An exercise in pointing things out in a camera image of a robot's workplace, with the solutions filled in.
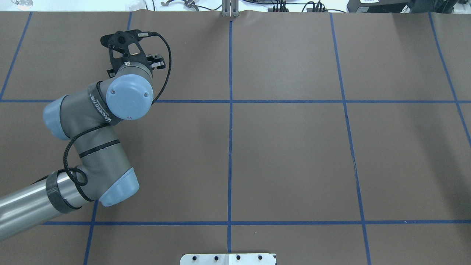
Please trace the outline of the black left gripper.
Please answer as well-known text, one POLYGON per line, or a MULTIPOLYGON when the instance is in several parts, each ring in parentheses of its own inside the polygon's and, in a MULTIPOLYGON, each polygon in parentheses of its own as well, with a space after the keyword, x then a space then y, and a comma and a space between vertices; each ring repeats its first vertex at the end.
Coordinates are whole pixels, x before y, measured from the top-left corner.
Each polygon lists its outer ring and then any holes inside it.
POLYGON ((108 77, 116 74, 125 67, 140 67, 153 78, 155 69, 166 69, 166 62, 161 55, 144 54, 143 52, 131 54, 130 52, 110 52, 110 65, 107 70, 108 77))

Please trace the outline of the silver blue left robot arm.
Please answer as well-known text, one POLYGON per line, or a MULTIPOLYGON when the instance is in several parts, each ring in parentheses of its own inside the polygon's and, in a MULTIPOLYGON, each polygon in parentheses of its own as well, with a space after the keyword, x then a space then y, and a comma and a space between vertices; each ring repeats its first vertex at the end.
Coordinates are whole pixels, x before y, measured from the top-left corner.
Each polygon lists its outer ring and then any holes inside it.
POLYGON ((114 206, 131 198, 140 184, 114 129, 141 119, 155 102, 153 71, 165 69, 160 55, 112 58, 109 79, 64 95, 43 111, 46 127, 66 140, 62 168, 1 197, 1 241, 89 203, 114 206))

